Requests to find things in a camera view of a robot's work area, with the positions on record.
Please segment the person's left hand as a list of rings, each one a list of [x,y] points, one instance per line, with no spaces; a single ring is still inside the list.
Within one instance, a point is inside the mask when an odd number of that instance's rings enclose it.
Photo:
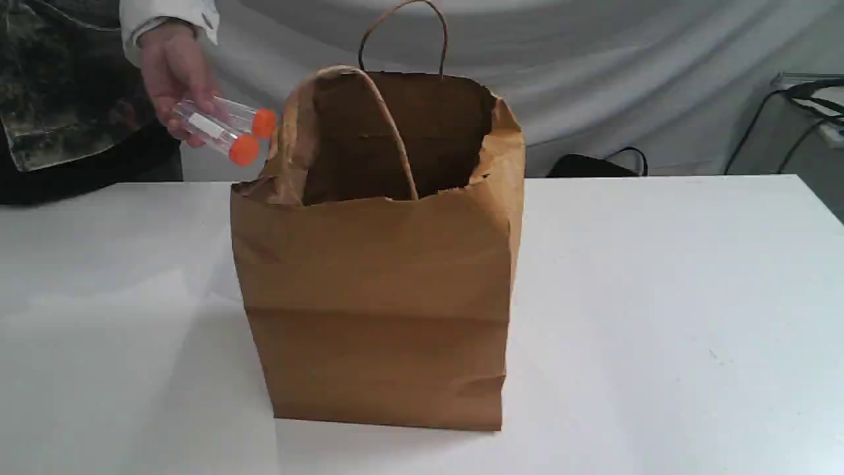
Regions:
[[[209,115],[215,110],[214,97],[220,95],[193,25],[167,19],[140,36],[140,48],[140,71],[158,120],[173,137],[202,147],[202,139],[184,129],[174,112],[177,103],[188,99]]]

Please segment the white sleeve forearm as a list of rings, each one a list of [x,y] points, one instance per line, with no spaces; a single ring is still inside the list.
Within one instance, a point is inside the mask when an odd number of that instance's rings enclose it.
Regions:
[[[140,36],[179,19],[198,31],[200,38],[219,43],[220,15],[214,1],[121,1],[119,19],[123,50],[130,63],[140,66]]]

